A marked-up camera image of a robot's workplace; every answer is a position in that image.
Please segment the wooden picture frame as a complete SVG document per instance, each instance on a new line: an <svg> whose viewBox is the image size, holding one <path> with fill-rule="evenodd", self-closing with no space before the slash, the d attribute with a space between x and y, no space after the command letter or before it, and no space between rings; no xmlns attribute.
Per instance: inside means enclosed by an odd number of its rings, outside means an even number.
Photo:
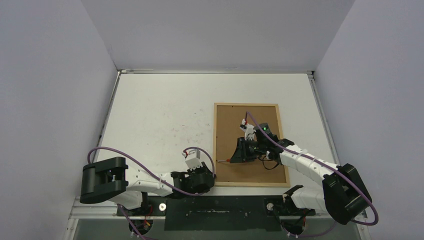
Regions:
<svg viewBox="0 0 424 240"><path fill-rule="evenodd" d="M273 168L270 161L256 159L247 163L217 162L230 159L236 150L237 139L245 133L240 129L246 112L258 123L268 123L279 139L283 128L279 106L276 103L215 103L213 127L213 158L215 160L216 185L219 187L290 187L288 167Z"/></svg>

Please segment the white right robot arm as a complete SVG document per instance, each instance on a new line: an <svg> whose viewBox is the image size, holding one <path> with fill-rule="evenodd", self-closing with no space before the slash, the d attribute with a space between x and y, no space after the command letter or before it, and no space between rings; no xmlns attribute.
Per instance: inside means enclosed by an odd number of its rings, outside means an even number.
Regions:
<svg viewBox="0 0 424 240"><path fill-rule="evenodd" d="M245 120L240 124L244 136L239 137L231 164L249 163L264 157L296 170L308 177L321 189L296 185L283 194L282 207L290 215L301 209L327 212L337 223L346 225L366 208L372 198L357 169L346 163L338 165L322 160L291 140L279 139L267 123L253 126Z"/></svg>

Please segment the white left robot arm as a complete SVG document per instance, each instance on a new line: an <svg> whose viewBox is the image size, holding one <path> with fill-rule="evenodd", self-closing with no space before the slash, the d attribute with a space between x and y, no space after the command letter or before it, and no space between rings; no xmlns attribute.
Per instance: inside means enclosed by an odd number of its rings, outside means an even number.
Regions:
<svg viewBox="0 0 424 240"><path fill-rule="evenodd" d="M148 193L181 199L207 193L215 179L204 162L183 172L149 174L141 167L128 166L124 157L117 156L83 167L80 203L111 201L141 216L149 210Z"/></svg>

